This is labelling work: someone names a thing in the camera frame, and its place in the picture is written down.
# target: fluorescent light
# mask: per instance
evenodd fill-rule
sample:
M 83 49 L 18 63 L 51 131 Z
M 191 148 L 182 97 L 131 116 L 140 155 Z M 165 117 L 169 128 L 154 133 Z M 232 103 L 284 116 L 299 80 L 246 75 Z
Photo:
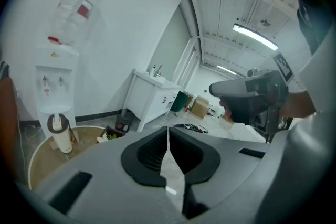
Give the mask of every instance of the fluorescent light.
M 257 41 L 259 41 L 260 43 L 266 45 L 268 48 L 272 49 L 272 50 L 277 50 L 278 49 L 278 46 L 275 45 L 272 41 L 270 41 L 268 38 L 262 36 L 261 34 L 251 30 L 251 29 L 248 29 L 244 26 L 241 26 L 241 25 L 238 25 L 238 24 L 234 24 L 233 25 L 233 30 L 234 31 L 237 31 L 239 33 L 242 33 L 248 37 L 251 37 Z
M 233 71 L 231 71 L 231 70 L 228 70 L 228 69 L 226 69 L 225 67 L 221 67 L 221 66 L 216 66 L 216 68 L 218 68 L 218 69 L 221 69 L 221 70 L 224 70 L 224 71 L 226 71 L 226 72 L 229 72 L 229 73 L 231 73 L 231 74 L 233 74 L 233 75 L 237 75 L 237 73 L 234 73 Z

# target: gray machine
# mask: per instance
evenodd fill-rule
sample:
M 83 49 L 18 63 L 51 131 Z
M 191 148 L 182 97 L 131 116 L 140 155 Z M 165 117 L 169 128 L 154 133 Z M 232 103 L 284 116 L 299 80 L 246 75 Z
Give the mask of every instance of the gray machine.
M 97 144 L 58 169 L 30 204 L 55 223 L 275 223 L 301 207 L 336 152 L 335 113 L 311 116 L 271 144 L 167 128 Z M 170 151 L 185 176 L 182 213 L 160 176 Z
M 279 110 L 287 99 L 288 86 L 280 71 L 251 69 L 247 78 L 211 84 L 209 93 L 227 104 L 234 122 L 267 135 L 282 131 Z

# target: red label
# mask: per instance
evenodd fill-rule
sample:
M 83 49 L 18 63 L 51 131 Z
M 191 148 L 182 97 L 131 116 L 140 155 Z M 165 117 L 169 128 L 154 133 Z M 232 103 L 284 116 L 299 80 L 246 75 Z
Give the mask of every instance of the red label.
M 80 7 L 77 10 L 77 13 L 83 16 L 86 19 L 89 19 L 90 12 L 93 9 L 93 5 L 90 1 L 84 0 L 83 3 L 80 5 Z

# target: floor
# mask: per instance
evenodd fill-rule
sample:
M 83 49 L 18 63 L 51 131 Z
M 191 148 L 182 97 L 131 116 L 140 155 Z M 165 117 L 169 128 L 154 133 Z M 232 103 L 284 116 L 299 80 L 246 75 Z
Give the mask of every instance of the floor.
M 72 151 L 67 154 L 62 153 L 58 148 L 53 149 L 50 146 L 50 142 L 54 141 L 52 137 L 44 141 L 31 160 L 29 178 L 32 190 L 35 190 L 63 164 L 96 145 L 97 137 L 101 135 L 102 131 L 103 129 L 100 127 L 77 126 L 73 128 L 73 132 L 77 134 L 79 140 L 74 138 Z
M 103 119 L 91 120 L 78 122 L 77 126 L 98 126 L 106 127 L 107 125 L 115 127 L 115 120 L 117 116 L 112 116 Z M 130 128 L 130 131 L 137 131 L 140 121 L 134 119 L 133 124 Z M 224 119 L 214 118 L 211 116 L 206 116 L 204 119 L 199 118 L 195 114 L 188 112 L 180 112 L 178 116 L 175 115 L 175 112 L 169 112 L 167 116 L 162 115 L 157 119 L 149 122 L 145 125 L 144 130 L 162 127 L 162 126 L 174 126 L 175 124 L 180 123 L 192 123 L 198 127 L 208 129 L 209 135 L 229 138 L 229 139 L 241 139 L 242 131 L 245 132 L 245 127 L 243 130 L 241 126 L 236 124 L 230 124 Z M 242 140 L 251 140 L 257 142 L 263 142 L 262 139 L 256 135 L 249 134 L 247 132 L 247 138 L 243 137 Z M 27 173 L 30 159 L 38 147 L 38 145 L 45 140 L 45 136 L 40 127 L 34 128 L 33 126 L 27 126 L 24 130 L 21 130 L 22 137 L 22 152 L 20 151 L 20 141 L 18 139 L 16 146 L 16 173 L 17 179 L 27 184 Z M 167 195 L 171 199 L 172 203 L 177 207 L 178 210 L 182 210 L 183 202 L 183 193 L 184 193 L 184 176 L 180 168 L 177 166 L 172 154 L 168 150 L 162 163 L 161 175 L 167 179 L 167 186 L 176 191 L 176 194 L 171 194 L 167 192 Z

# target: water dispenser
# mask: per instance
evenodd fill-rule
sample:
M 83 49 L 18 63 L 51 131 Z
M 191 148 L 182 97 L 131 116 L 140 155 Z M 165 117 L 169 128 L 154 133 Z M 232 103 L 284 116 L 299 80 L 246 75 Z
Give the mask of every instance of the water dispenser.
M 36 109 L 43 132 L 50 137 L 47 120 L 52 114 L 63 114 L 71 127 L 76 126 L 73 94 L 79 53 L 68 45 L 46 43 L 37 46 L 34 55 Z

